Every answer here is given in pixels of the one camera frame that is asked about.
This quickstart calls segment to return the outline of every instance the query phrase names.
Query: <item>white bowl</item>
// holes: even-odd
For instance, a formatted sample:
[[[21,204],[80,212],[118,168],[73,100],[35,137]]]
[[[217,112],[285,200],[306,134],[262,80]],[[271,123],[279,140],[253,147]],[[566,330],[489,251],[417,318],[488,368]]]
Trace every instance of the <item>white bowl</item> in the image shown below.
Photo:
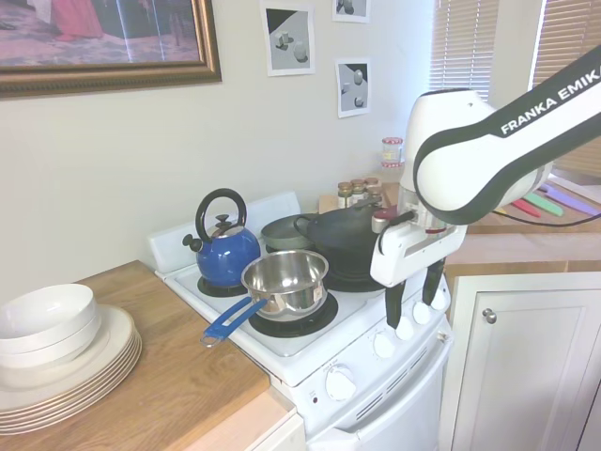
[[[81,330],[96,316],[94,293],[56,285],[0,303],[0,354],[40,350]]]
[[[5,368],[32,368],[34,366],[50,366],[64,364],[81,354],[94,340],[100,328],[102,315],[95,315],[77,333],[58,343],[20,354],[0,354],[0,366]]]

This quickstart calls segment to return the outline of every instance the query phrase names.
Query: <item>white wall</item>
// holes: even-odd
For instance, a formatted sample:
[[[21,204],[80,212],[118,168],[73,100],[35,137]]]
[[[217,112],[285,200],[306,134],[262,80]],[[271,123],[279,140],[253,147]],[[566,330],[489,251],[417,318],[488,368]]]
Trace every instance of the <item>white wall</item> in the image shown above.
[[[368,25],[311,3],[316,75],[268,78],[258,0],[213,0],[221,84],[0,101],[0,300],[149,261],[146,235],[215,188],[293,189],[312,209],[374,169],[427,90],[433,2],[374,1]],[[372,58],[370,115],[337,118],[341,56]]]

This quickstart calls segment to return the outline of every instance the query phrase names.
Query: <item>kettle spout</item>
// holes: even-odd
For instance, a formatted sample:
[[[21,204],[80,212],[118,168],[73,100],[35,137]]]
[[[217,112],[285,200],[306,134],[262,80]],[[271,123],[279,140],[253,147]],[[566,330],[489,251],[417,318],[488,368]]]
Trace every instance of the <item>kettle spout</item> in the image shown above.
[[[181,243],[184,246],[190,247],[193,252],[199,252],[203,248],[203,241],[193,238],[190,234],[186,235]]]

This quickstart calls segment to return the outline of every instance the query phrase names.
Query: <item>knife handle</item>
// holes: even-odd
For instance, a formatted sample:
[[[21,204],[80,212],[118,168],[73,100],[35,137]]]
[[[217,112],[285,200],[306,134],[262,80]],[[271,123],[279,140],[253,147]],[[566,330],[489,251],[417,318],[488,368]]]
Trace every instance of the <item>knife handle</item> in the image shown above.
[[[550,200],[547,200],[538,194],[526,194],[524,196],[524,200],[530,204],[533,204],[535,207],[538,207],[539,209],[551,213],[555,216],[563,216],[563,209],[559,205],[554,204]]]
[[[532,205],[530,205],[528,202],[526,202],[524,199],[518,199],[515,202],[512,202],[511,205],[516,207],[518,210],[524,211],[530,216],[534,216],[535,218],[541,217],[541,212]]]
[[[566,207],[569,207],[572,210],[581,211],[592,216],[595,216],[600,213],[599,210],[594,209],[590,205],[575,199],[571,195],[562,193],[559,190],[549,190],[546,193],[546,196],[550,199],[555,200],[556,202],[559,202],[560,204],[565,205]]]

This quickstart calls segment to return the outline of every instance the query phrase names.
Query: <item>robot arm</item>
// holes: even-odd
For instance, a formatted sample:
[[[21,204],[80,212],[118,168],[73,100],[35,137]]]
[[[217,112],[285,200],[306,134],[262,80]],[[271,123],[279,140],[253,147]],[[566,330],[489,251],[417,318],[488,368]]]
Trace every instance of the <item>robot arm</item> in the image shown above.
[[[464,101],[466,106],[458,105],[458,111],[485,110],[460,93],[432,95],[454,97],[454,103]],[[427,137],[412,168],[415,191],[442,221],[471,224],[507,204],[503,198],[522,178],[600,133],[598,46],[486,118]],[[511,200],[535,188],[522,183]]]
[[[380,234],[371,275],[400,320],[405,280],[428,268],[431,302],[444,258],[467,225],[538,188],[551,162],[601,134],[601,46],[495,111],[473,91],[422,95],[409,118],[399,218]]]

